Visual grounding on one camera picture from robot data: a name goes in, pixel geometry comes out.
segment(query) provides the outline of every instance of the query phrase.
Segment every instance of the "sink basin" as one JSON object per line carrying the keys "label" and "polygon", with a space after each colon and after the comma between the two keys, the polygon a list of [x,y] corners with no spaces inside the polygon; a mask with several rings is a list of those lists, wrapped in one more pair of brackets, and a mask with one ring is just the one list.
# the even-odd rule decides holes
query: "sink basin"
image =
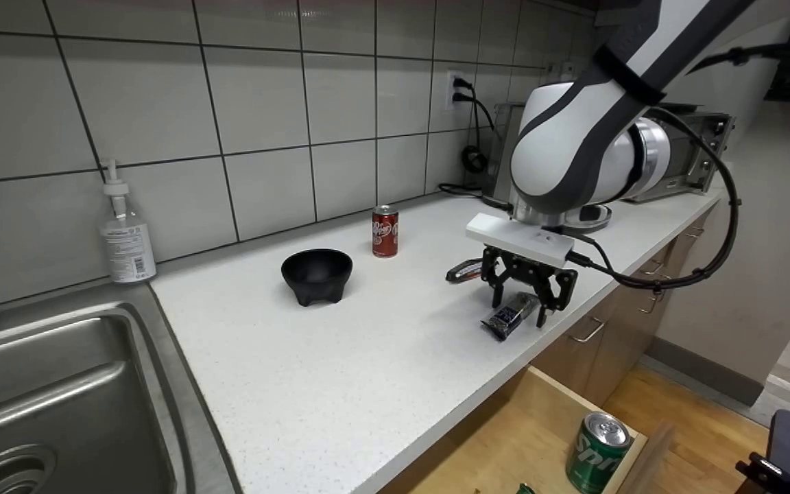
{"label": "sink basin", "polygon": [[235,494],[149,288],[0,311],[0,494]]}

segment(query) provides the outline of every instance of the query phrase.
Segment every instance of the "white countertop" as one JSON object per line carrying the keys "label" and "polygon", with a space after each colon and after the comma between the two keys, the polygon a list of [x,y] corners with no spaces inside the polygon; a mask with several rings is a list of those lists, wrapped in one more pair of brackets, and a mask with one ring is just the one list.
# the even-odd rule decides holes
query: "white countertop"
{"label": "white countertop", "polygon": [[[712,203],[616,203],[596,238],[632,271]],[[445,282],[483,249],[464,234],[477,212],[494,208],[471,197],[402,208],[397,258],[374,258],[371,220],[353,216],[154,279],[243,491],[376,491],[615,290],[579,269],[567,311],[494,340],[481,330],[490,290]],[[353,258],[339,306],[300,307],[282,282],[279,263],[311,248]]]}

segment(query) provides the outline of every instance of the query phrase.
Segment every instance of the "can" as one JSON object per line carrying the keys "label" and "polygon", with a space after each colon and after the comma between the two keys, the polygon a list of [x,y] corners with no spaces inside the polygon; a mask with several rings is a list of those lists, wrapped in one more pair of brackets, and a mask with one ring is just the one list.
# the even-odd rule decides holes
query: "can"
{"label": "can", "polygon": [[632,435],[616,417],[605,411],[589,411],[581,419],[575,446],[567,459],[567,481],[581,494],[603,491],[632,443]]}
{"label": "can", "polygon": [[374,208],[374,256],[392,258],[397,256],[397,208],[382,203]]}

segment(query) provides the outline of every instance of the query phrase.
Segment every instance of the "bowl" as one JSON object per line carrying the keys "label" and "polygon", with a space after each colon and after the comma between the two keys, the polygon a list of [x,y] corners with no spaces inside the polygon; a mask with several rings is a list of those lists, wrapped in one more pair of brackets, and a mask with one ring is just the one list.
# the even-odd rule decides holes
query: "bowl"
{"label": "bowl", "polygon": [[282,263],[282,278],[304,307],[313,301],[338,306],[349,274],[350,258],[339,249],[304,249]]}

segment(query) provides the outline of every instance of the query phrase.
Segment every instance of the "open drawer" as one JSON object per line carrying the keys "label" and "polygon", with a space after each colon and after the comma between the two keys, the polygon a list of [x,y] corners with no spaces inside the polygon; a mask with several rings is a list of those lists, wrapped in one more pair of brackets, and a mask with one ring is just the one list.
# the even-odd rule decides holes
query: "open drawer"
{"label": "open drawer", "polygon": [[[515,494],[520,484],[538,494],[575,491],[564,463],[589,400],[538,369],[488,398],[385,491]],[[605,494],[647,491],[669,435],[653,439],[632,428],[634,446],[611,474]]]}

